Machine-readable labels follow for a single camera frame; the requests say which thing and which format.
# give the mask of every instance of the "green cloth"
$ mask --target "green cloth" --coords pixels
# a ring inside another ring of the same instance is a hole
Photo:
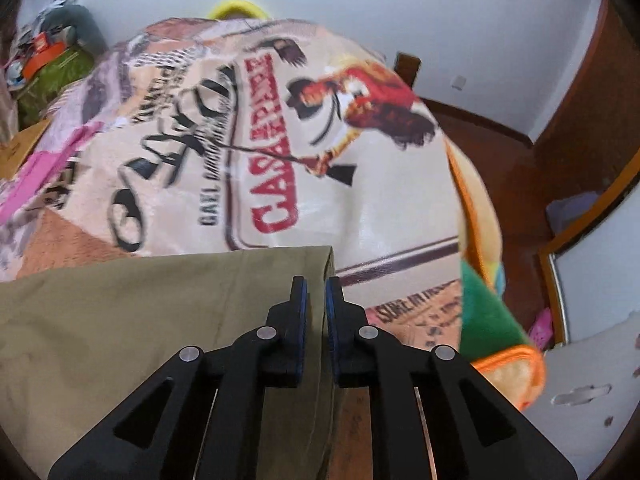
[[[67,85],[87,76],[94,67],[94,58],[80,48],[66,49],[47,63],[18,94],[18,121],[23,130],[40,121],[40,113],[49,106]]]
[[[265,394],[258,478],[316,480],[334,427],[323,334],[329,247],[124,258],[0,285],[0,426],[44,479],[53,463],[180,348],[228,346],[310,294],[299,388]]]
[[[522,344],[530,344],[527,334],[502,300],[463,260],[460,355],[476,361]]]

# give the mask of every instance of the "orange trim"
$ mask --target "orange trim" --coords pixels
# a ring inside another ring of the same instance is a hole
[[[30,60],[25,63],[24,68],[22,69],[22,76],[27,81],[30,80],[38,70],[47,63],[56,59],[58,56],[61,56],[65,50],[66,45],[62,41],[59,41],[39,54],[34,54],[31,56]]]
[[[460,196],[460,202],[462,203],[462,209],[466,219],[466,260],[473,269],[476,270],[482,280],[486,283],[490,290],[494,290],[494,284],[487,271],[484,259],[480,252],[480,227],[478,225],[478,213],[474,207],[471,193],[469,193],[466,187],[465,179],[460,171],[456,157],[454,156],[449,143],[445,140],[445,149],[447,150],[447,158],[449,159],[449,167],[451,174],[453,175],[453,181],[458,190]]]
[[[519,360],[525,360],[531,366],[531,382],[525,395],[526,399],[519,406],[516,406],[519,410],[523,410],[538,396],[538,392],[542,390],[546,381],[545,360],[540,350],[529,345],[517,345],[489,357],[479,359],[472,364],[481,374],[486,374]]]

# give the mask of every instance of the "purple cloth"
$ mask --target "purple cloth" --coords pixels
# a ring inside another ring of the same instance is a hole
[[[0,206],[0,225],[4,225],[18,209],[46,186],[64,167],[69,157],[91,139],[103,126],[101,122],[76,128],[62,150],[57,153],[35,152],[20,169],[13,189]]]

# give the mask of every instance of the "cartoon man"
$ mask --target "cartoon man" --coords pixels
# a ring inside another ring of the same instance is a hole
[[[317,81],[298,79],[287,86],[287,106],[294,108],[301,120],[312,117],[322,107],[324,98],[336,92],[352,94],[353,101],[343,113],[350,126],[338,143],[316,156],[301,157],[310,173],[323,176],[336,159],[364,130],[375,129],[389,136],[396,146],[423,146],[434,136],[429,118],[412,111],[422,104],[398,74],[372,60],[352,60],[348,66]]]

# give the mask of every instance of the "wooden baseboard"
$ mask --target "wooden baseboard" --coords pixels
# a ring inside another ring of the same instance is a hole
[[[434,114],[443,114],[448,115],[449,117],[455,117],[462,121],[466,121],[467,123],[475,124],[476,126],[480,126],[482,128],[486,128],[487,130],[491,130],[498,134],[502,134],[507,137],[511,137],[511,139],[517,140],[524,144],[527,148],[533,147],[533,142],[529,139],[529,136],[517,132],[512,128],[505,126],[504,124],[497,123],[492,121],[491,119],[487,119],[486,117],[482,117],[480,115],[476,115],[472,112],[467,112],[466,110],[461,110],[460,108],[456,108],[455,106],[446,105],[439,101],[433,101],[432,99],[421,98],[422,101],[429,107]]]

